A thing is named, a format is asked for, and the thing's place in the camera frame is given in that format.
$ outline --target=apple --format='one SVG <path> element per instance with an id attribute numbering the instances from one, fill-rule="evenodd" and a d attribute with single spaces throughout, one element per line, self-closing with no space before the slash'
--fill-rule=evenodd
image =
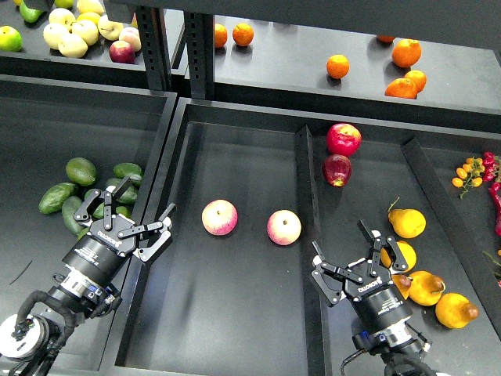
<path id="1" fill-rule="evenodd" d="M 133 64 L 134 48 L 126 41 L 115 41 L 110 46 L 110 58 L 114 63 Z"/>
<path id="2" fill-rule="evenodd" d="M 349 157 L 359 148 L 362 135 L 353 125 L 339 123 L 330 127 L 326 141 L 331 154 Z"/>
<path id="3" fill-rule="evenodd" d="M 68 31 L 71 31 L 71 25 L 75 22 L 75 15 L 70 12 L 68 9 L 64 8 L 55 8 L 49 14 L 49 23 L 50 24 L 62 24 Z"/>
<path id="4" fill-rule="evenodd" d="M 322 173 L 331 186 L 345 186 L 351 176 L 351 162 L 344 155 L 330 155 L 323 162 Z"/>
<path id="5" fill-rule="evenodd" d="M 119 41 L 126 41 L 132 46 L 134 52 L 138 52 L 141 49 L 141 38 L 139 37 L 139 30 L 135 27 L 124 27 L 124 29 L 118 35 Z"/>
<path id="6" fill-rule="evenodd" d="M 73 8 L 73 0 L 54 0 L 54 5 L 56 8 Z"/>
<path id="7" fill-rule="evenodd" d="M 23 37 L 11 26 L 0 27 L 0 49 L 2 51 L 19 52 L 23 48 Z"/>
<path id="8" fill-rule="evenodd" d="M 289 245 L 299 238 L 301 221 L 290 210 L 278 210 L 269 217 L 267 230 L 273 243 Z"/>
<path id="9" fill-rule="evenodd" d="M 59 41 L 63 35 L 70 32 L 60 23 L 49 23 L 44 27 L 44 40 L 51 49 L 59 48 Z"/>
<path id="10" fill-rule="evenodd" d="M 226 235 L 236 226 L 238 214 L 233 204 L 227 200 L 215 200 L 202 211 L 202 223 L 212 235 Z"/>
<path id="11" fill-rule="evenodd" d="M 108 20 L 108 15 L 105 14 L 99 18 L 97 23 L 99 33 L 109 41 L 116 41 L 120 36 L 120 32 L 124 29 L 122 22 L 113 22 Z"/>
<path id="12" fill-rule="evenodd" d="M 78 0 L 77 9 L 80 13 L 94 12 L 100 16 L 104 13 L 104 7 L 99 0 Z"/>
<path id="13" fill-rule="evenodd" d="M 97 26 L 89 20 L 80 20 L 73 23 L 71 34 L 80 35 L 87 45 L 94 45 L 99 39 Z"/>
<path id="14" fill-rule="evenodd" d="M 88 50 L 87 43 L 80 35 L 61 35 L 57 49 L 63 56 L 81 58 Z"/>

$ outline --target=red pepper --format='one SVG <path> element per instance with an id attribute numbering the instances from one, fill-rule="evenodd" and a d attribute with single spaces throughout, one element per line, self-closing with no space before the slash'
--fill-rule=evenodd
<path id="1" fill-rule="evenodd" d="M 495 182 L 493 183 L 488 192 L 491 194 L 492 199 L 494 200 L 494 205 L 496 206 L 496 234 L 501 237 L 501 197 L 498 195 L 498 191 L 501 189 L 501 183 Z"/>

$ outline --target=orange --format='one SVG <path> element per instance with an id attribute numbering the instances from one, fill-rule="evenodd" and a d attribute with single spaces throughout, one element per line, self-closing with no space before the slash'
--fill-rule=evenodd
<path id="1" fill-rule="evenodd" d="M 327 73 L 332 78 L 343 78 L 350 70 L 350 62 L 344 55 L 332 55 L 327 60 Z"/>
<path id="2" fill-rule="evenodd" d="M 409 68 L 417 63 L 421 57 L 421 45 L 415 39 L 402 39 L 393 48 L 391 58 L 395 65 L 401 68 Z"/>
<path id="3" fill-rule="evenodd" d="M 223 45 L 226 44 L 228 40 L 228 31 L 226 27 L 217 23 L 214 25 L 214 47 L 216 49 L 220 49 Z"/>
<path id="4" fill-rule="evenodd" d="M 410 78 L 397 78 L 390 82 L 384 95 L 415 99 L 417 96 L 417 86 Z"/>
<path id="5" fill-rule="evenodd" d="M 254 39 L 254 30 L 246 23 L 239 23 L 233 29 L 233 40 L 241 47 L 248 46 Z"/>
<path id="6" fill-rule="evenodd" d="M 383 43 L 392 43 L 395 39 L 395 37 L 390 37 L 388 35 L 377 35 L 376 38 L 379 42 Z"/>
<path id="7" fill-rule="evenodd" d="M 414 81 L 417 87 L 417 92 L 422 92 L 424 89 L 424 86 L 426 85 L 426 80 L 427 77 L 426 75 L 420 71 L 420 70 L 410 70 L 407 72 L 404 76 L 405 78 L 410 78 L 411 80 Z"/>

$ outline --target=yellow pear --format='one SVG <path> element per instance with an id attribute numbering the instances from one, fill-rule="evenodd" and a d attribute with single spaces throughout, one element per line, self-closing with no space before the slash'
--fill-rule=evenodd
<path id="1" fill-rule="evenodd" d="M 424 231 L 426 219 L 423 213 L 416 209 L 392 209 L 399 199 L 400 197 L 388 209 L 388 219 L 393 225 L 393 230 L 405 239 L 417 237 Z"/>
<path id="2" fill-rule="evenodd" d="M 399 240 L 397 241 L 397 244 L 402 252 L 402 255 L 404 256 L 405 262 L 407 263 L 407 269 L 405 269 L 405 271 L 408 272 L 416 265 L 416 251 L 414 251 L 414 248 L 406 241 Z M 381 262 L 386 268 L 391 266 L 391 258 L 385 248 L 381 250 Z"/>
<path id="3" fill-rule="evenodd" d="M 432 306 L 437 304 L 445 290 L 444 280 L 424 270 L 410 273 L 413 279 L 410 285 L 409 297 L 419 305 Z"/>
<path id="4" fill-rule="evenodd" d="M 105 12 L 104 7 L 99 0 L 78 0 L 77 9 L 80 13 L 94 12 L 100 16 L 102 16 Z"/>
<path id="5" fill-rule="evenodd" d="M 409 289 L 412 285 L 413 279 L 405 274 L 393 274 L 391 279 L 395 282 L 395 286 L 400 290 L 404 299 L 409 297 Z"/>
<path id="6" fill-rule="evenodd" d="M 435 315 L 446 327 L 460 329 L 478 317 L 478 307 L 465 296 L 451 292 L 440 298 Z"/>

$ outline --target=green avocado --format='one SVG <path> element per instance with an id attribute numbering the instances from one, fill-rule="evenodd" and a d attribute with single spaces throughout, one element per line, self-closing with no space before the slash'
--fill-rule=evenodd
<path id="1" fill-rule="evenodd" d="M 117 211 L 117 214 L 122 214 L 125 218 L 131 218 L 132 211 L 126 206 L 117 206 L 115 210 Z"/>
<path id="2" fill-rule="evenodd" d="M 65 169 L 68 178 L 81 186 L 91 186 L 96 181 L 96 167 L 88 159 L 82 157 L 72 158 L 68 161 Z"/>
<path id="3" fill-rule="evenodd" d="M 38 210 L 42 214 L 57 212 L 63 207 L 68 197 L 78 193 L 78 186 L 73 183 L 59 183 L 51 186 L 38 203 Z"/>
<path id="4" fill-rule="evenodd" d="M 106 181 L 106 187 L 108 186 L 118 186 L 121 179 L 111 178 Z M 130 186 L 120 198 L 117 199 L 118 202 L 124 205 L 132 205 L 138 198 L 138 189 L 135 186 Z"/>
<path id="5" fill-rule="evenodd" d="M 142 168 L 136 163 L 119 163 L 115 167 L 113 167 L 113 174 L 119 179 L 123 179 L 125 176 L 128 176 L 132 184 L 139 187 L 142 182 Z"/>
<path id="6" fill-rule="evenodd" d="M 19 13 L 23 19 L 32 24 L 38 21 L 40 16 L 45 13 L 45 10 L 30 9 L 24 4 L 24 1 L 19 5 Z"/>
<path id="7" fill-rule="evenodd" d="M 85 227 L 80 226 L 73 218 L 73 215 L 81 207 L 82 200 L 77 196 L 68 197 L 61 208 L 63 213 L 63 221 L 69 231 L 78 235 Z"/>

